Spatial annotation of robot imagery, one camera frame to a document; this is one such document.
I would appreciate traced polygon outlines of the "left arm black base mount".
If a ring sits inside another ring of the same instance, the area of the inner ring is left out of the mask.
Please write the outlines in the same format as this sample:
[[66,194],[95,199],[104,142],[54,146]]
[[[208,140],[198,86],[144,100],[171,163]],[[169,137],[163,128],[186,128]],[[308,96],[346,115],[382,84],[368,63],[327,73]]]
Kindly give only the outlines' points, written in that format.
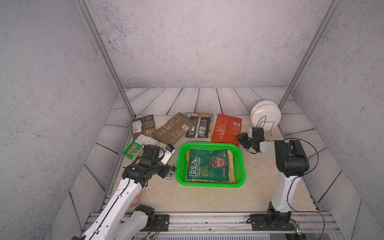
[[141,232],[167,232],[169,230],[170,215],[154,214],[149,216],[147,224]]

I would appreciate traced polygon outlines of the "red Lerna chips bag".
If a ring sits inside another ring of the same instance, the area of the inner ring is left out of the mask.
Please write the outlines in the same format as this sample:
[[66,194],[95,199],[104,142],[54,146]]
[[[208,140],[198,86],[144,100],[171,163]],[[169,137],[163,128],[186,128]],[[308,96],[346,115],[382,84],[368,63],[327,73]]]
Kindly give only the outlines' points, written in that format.
[[241,118],[218,114],[211,141],[239,147],[240,143],[236,136],[241,134],[241,129]]

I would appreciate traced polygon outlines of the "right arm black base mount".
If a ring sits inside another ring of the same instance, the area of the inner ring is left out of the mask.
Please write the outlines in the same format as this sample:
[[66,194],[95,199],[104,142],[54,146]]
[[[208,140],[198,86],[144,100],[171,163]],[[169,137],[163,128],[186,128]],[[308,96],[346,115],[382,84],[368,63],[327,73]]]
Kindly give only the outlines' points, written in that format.
[[251,224],[253,231],[295,231],[291,215],[291,211],[276,210],[270,202],[265,214],[250,214],[246,223]]

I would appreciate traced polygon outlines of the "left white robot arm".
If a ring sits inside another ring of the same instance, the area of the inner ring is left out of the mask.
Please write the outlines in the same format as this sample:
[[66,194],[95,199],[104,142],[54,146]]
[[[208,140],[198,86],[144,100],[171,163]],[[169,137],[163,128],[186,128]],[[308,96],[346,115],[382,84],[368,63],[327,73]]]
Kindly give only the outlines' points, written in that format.
[[95,222],[81,237],[73,240],[131,240],[140,231],[151,233],[155,224],[155,210],[146,205],[135,208],[130,218],[122,221],[135,197],[147,186],[155,175],[170,180],[176,171],[168,161],[175,147],[167,145],[144,145],[143,153],[124,168],[122,179],[110,201]]

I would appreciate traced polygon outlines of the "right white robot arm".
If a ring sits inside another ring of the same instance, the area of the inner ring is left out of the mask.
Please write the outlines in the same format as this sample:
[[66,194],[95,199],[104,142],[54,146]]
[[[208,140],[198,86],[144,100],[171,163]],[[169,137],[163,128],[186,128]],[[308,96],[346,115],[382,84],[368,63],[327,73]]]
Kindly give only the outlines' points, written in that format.
[[264,129],[252,128],[252,135],[241,133],[236,139],[247,151],[274,154],[280,172],[277,192],[270,202],[266,217],[270,220],[288,221],[292,214],[292,199],[301,177],[309,171],[310,163],[299,140],[267,141]]

